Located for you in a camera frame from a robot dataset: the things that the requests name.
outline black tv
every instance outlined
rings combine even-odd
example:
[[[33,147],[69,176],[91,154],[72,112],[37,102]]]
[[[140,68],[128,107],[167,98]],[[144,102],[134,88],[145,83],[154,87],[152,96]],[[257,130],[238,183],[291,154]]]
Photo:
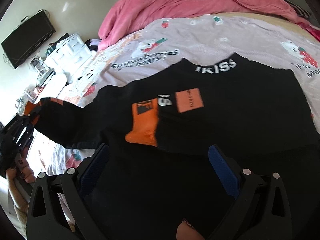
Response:
[[[41,10],[19,25],[1,45],[12,66],[17,68],[55,31],[45,11]]]

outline blue gripper pad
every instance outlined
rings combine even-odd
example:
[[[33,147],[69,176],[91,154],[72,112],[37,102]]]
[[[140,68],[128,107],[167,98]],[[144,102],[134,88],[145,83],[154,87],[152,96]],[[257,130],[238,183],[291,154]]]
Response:
[[[215,146],[209,147],[208,157],[227,194],[237,199],[240,193],[239,181],[226,160]]]
[[[80,178],[79,195],[84,197],[89,195],[96,185],[102,171],[105,169],[109,160],[109,147],[107,145],[100,146],[97,155],[90,162],[87,169]]]

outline black shirt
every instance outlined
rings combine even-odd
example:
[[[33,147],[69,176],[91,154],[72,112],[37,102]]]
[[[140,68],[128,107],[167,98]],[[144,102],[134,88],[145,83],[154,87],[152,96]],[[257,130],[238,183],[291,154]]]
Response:
[[[194,89],[202,105],[177,102],[177,93]],[[157,148],[126,142],[132,105],[154,98]],[[212,66],[182,59],[124,87],[106,86],[82,109],[49,102],[36,129],[65,147],[109,144],[105,175],[86,203],[111,239],[174,239],[182,218],[207,237],[233,201],[208,161],[212,144],[256,174],[282,176],[294,237],[319,205],[319,134],[293,72],[236,53]]]

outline pillow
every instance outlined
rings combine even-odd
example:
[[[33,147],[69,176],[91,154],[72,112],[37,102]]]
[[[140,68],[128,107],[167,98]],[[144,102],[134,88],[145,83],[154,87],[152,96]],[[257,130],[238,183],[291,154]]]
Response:
[[[299,5],[296,5],[292,2],[290,2],[289,0],[284,0],[284,1],[286,1],[288,4],[290,4],[290,6],[296,11],[298,16],[303,17],[305,19],[309,19],[311,17],[311,13],[306,11],[305,9],[301,8]]]

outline pink blanket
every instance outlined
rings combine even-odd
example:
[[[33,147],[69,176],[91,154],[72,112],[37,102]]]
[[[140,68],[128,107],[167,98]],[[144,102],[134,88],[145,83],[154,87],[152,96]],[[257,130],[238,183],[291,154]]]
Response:
[[[220,12],[275,14],[293,23],[305,22],[283,0],[119,0],[99,29],[99,50],[161,18],[192,18]]]

